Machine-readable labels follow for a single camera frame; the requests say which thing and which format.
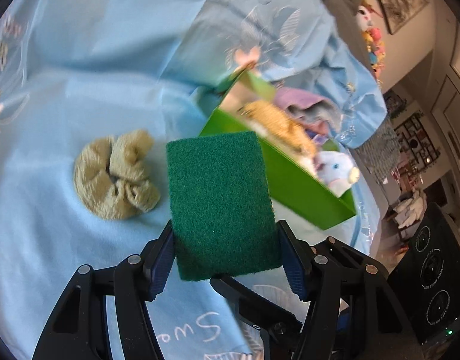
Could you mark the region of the green yellow sponge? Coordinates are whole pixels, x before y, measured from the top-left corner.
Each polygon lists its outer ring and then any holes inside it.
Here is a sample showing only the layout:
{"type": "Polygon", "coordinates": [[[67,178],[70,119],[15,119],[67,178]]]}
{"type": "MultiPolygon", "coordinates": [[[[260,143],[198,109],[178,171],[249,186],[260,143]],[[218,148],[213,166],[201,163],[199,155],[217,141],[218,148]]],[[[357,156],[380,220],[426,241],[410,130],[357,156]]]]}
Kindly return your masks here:
{"type": "Polygon", "coordinates": [[[280,267],[275,214],[256,133],[171,141],[166,157],[182,280],[280,267]]]}

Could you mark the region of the light blue plush toy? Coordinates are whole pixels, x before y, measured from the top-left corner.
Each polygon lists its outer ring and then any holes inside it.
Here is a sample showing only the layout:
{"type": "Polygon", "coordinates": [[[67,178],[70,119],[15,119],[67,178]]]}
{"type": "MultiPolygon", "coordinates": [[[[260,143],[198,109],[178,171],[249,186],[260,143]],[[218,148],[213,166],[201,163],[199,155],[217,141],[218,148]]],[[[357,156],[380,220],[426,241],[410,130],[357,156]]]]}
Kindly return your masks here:
{"type": "Polygon", "coordinates": [[[341,197],[360,178],[360,170],[349,155],[338,151],[319,151],[314,158],[317,176],[336,197],[341,197]]]}

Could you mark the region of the olive green scrunchie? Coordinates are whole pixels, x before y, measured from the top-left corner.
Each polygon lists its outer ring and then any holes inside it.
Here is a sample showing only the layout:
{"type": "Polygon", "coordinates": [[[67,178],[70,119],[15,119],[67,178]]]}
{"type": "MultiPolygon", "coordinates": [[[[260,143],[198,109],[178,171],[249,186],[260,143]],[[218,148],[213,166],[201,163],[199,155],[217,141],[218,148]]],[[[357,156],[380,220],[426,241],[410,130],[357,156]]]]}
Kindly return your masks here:
{"type": "Polygon", "coordinates": [[[73,173],[81,203],[105,220],[129,219],[151,211],[160,200],[146,163],[153,143],[146,130],[137,129],[85,145],[73,173]]]}

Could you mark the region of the yellow fuzzy pouch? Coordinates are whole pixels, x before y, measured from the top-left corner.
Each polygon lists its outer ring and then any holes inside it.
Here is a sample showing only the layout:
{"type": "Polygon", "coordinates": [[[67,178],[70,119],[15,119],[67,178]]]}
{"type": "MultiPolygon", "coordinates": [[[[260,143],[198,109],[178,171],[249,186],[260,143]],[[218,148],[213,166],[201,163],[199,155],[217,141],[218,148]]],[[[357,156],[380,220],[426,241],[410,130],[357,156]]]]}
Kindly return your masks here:
{"type": "Polygon", "coordinates": [[[260,124],[296,152],[310,158],[317,154],[316,144],[310,140],[305,128],[273,103],[263,99],[248,102],[240,108],[239,114],[260,124]]]}

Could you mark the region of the grey knit cushion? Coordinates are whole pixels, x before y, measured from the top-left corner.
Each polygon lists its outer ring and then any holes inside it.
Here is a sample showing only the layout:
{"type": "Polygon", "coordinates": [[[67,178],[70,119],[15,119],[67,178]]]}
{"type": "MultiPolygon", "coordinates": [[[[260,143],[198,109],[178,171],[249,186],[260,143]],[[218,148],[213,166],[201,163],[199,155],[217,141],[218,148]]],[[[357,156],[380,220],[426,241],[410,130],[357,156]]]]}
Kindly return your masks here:
{"type": "Polygon", "coordinates": [[[390,119],[386,118],[355,151],[377,182],[384,184],[397,169],[400,158],[400,143],[390,119]]]}

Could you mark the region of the green cardboard box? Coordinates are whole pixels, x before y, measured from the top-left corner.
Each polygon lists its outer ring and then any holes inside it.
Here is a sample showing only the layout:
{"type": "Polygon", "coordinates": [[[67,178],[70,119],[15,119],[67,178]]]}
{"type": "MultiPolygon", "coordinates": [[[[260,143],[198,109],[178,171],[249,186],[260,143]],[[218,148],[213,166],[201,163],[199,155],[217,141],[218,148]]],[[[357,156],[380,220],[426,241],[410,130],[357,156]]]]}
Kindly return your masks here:
{"type": "Polygon", "coordinates": [[[336,197],[317,176],[314,158],[296,152],[260,124],[239,114],[248,102],[273,103],[277,88],[251,72],[241,71],[224,80],[217,92],[222,102],[211,113],[200,135],[252,131],[262,149],[270,196],[322,230],[332,228],[357,214],[351,188],[336,197]]]}

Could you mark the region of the light blue floral sheet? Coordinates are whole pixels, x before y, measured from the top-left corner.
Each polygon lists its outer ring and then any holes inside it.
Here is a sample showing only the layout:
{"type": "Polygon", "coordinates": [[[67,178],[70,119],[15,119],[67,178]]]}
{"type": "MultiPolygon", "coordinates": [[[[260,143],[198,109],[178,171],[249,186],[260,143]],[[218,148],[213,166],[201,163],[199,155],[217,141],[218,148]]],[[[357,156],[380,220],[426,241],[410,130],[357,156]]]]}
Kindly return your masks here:
{"type": "Polygon", "coordinates": [[[166,143],[200,133],[214,89],[251,50],[269,81],[342,111],[363,144],[386,115],[322,0],[14,0],[0,20],[0,336],[30,359],[70,277],[140,252],[170,218],[166,143]],[[93,215],[73,168],[99,137],[146,129],[161,192],[149,213],[93,215]]]}

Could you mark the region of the dark wall shelf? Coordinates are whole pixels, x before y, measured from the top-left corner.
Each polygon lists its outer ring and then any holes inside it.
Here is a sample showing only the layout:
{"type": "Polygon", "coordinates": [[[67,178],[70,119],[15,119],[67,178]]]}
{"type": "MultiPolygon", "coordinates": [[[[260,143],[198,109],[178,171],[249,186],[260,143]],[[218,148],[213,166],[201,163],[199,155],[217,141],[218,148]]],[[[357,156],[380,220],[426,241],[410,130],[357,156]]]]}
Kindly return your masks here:
{"type": "Polygon", "coordinates": [[[394,88],[384,95],[385,105],[400,144],[398,169],[409,176],[423,174],[440,157],[440,149],[425,127],[425,113],[411,97],[394,88]]]}

